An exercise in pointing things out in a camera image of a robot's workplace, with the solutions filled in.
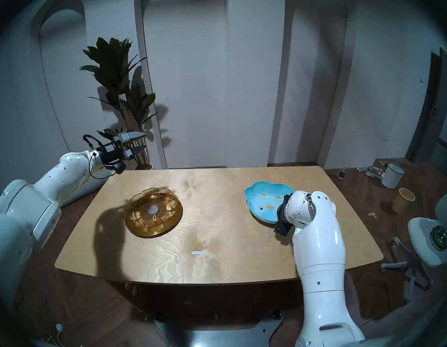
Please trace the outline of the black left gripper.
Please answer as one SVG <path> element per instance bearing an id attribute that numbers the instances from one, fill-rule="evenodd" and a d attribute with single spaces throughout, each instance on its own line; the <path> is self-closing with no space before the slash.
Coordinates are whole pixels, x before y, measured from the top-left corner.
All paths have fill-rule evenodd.
<path id="1" fill-rule="evenodd" d="M 128 146 L 128 144 L 141 140 L 146 136 L 144 132 L 123 131 L 118 133 L 120 142 L 110 142 L 96 148 L 97 154 L 104 166 L 112 166 L 117 162 L 123 162 L 125 159 L 134 159 L 138 154 L 144 151 L 146 145 Z"/>

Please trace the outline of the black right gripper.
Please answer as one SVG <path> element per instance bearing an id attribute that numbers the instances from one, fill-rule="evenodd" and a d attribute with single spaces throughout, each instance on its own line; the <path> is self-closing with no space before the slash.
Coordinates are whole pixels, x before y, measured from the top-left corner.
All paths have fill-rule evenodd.
<path id="1" fill-rule="evenodd" d="M 293 193 L 284 195 L 283 202 L 277 209 L 277 223 L 275 225 L 274 232 L 280 236 L 288 236 L 289 231 L 291 230 L 292 226 L 294 226 L 293 223 L 288 221 L 285 214 L 285 209 L 292 195 Z"/>

